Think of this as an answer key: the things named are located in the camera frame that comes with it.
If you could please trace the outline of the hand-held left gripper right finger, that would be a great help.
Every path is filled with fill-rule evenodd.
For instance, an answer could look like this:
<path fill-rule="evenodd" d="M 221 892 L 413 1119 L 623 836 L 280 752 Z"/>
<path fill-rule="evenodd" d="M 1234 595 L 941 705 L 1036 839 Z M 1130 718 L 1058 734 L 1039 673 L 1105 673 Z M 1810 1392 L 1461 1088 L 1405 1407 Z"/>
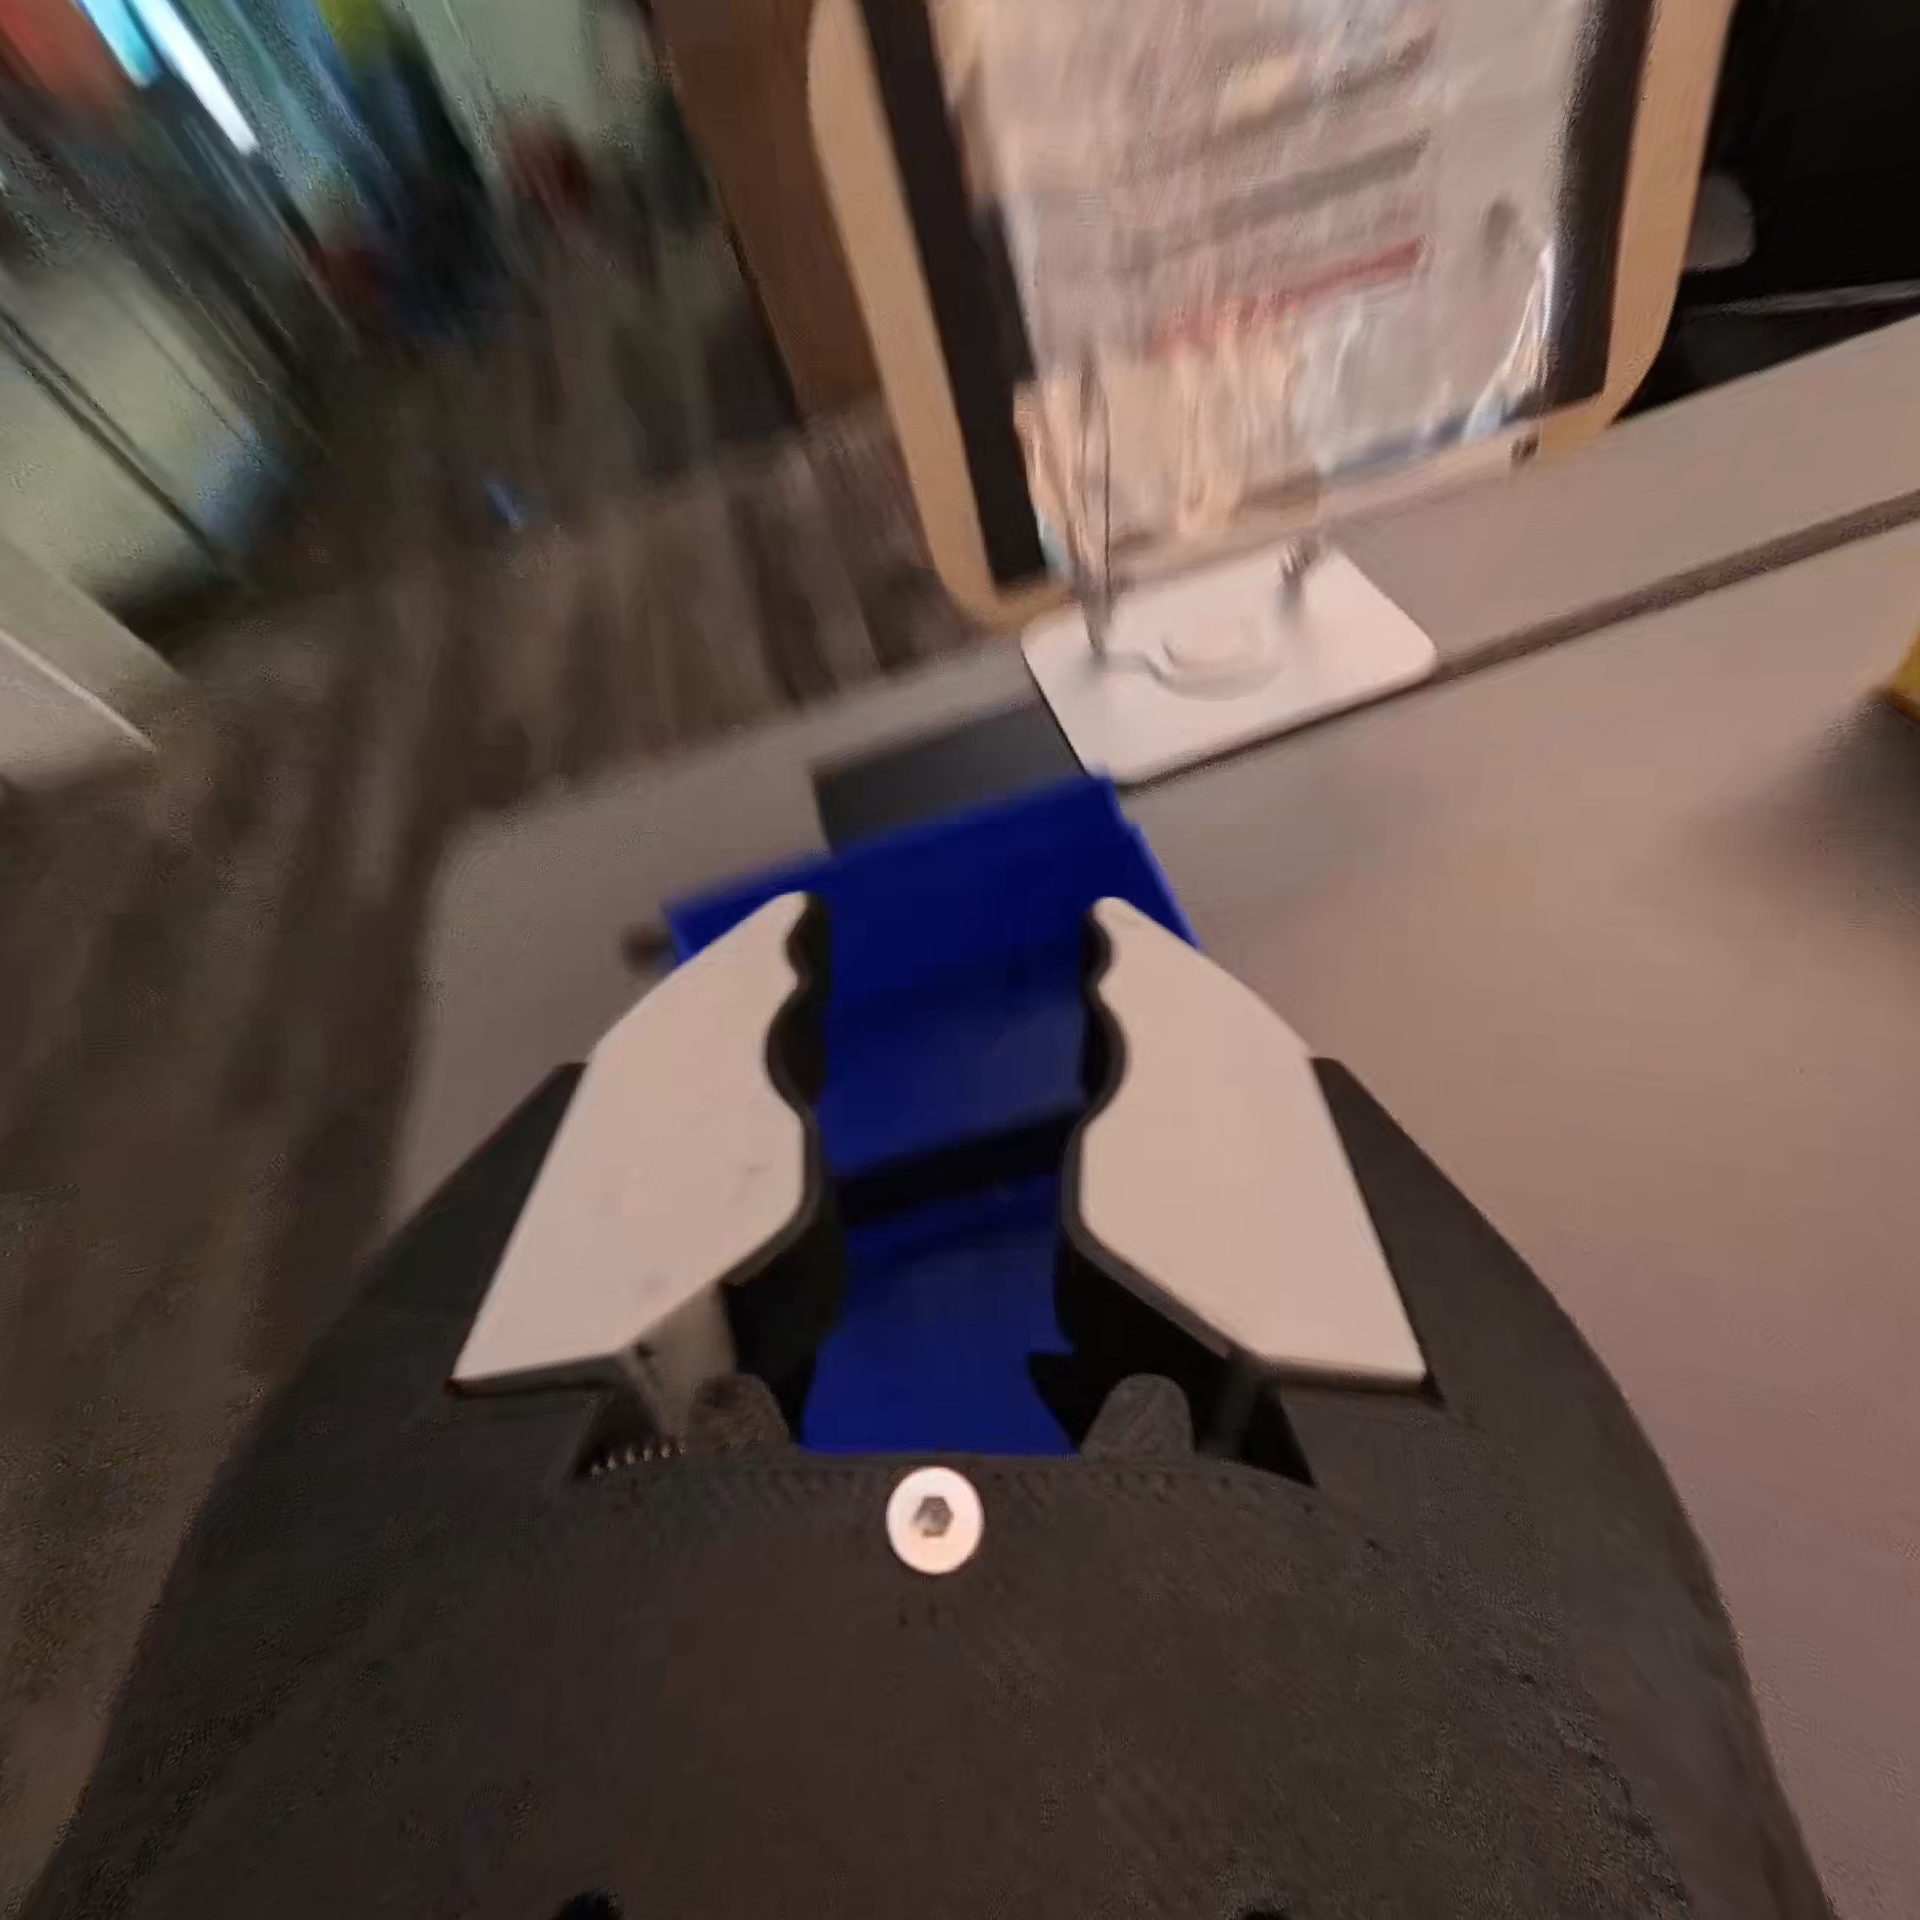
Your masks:
<path fill-rule="evenodd" d="M 1257 1378 L 1419 1391 L 1429 1366 L 1311 1044 L 1141 908 L 1089 913 L 1064 1252 Z"/>

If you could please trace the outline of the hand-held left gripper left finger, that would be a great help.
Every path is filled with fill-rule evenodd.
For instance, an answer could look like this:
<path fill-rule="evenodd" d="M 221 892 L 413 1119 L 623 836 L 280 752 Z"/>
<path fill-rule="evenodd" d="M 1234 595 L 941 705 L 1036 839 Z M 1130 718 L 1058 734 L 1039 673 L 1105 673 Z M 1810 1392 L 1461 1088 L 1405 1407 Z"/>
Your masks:
<path fill-rule="evenodd" d="M 827 908 L 776 897 L 594 1044 L 452 1362 L 467 1398 L 810 1394 L 845 1299 L 826 1155 Z"/>

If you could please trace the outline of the blue storage bin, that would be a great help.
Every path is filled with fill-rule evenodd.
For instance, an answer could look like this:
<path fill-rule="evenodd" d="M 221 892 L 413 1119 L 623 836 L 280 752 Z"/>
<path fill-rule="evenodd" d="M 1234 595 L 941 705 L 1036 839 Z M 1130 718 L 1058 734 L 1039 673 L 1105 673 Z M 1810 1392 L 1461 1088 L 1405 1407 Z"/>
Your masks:
<path fill-rule="evenodd" d="M 776 897 L 824 900 L 824 1153 L 849 1290 L 800 1417 L 826 1454 L 1067 1457 L 1029 1360 L 1087 1110 L 1090 908 L 1197 936 L 1111 782 L 1075 778 L 673 900 L 680 963 Z"/>

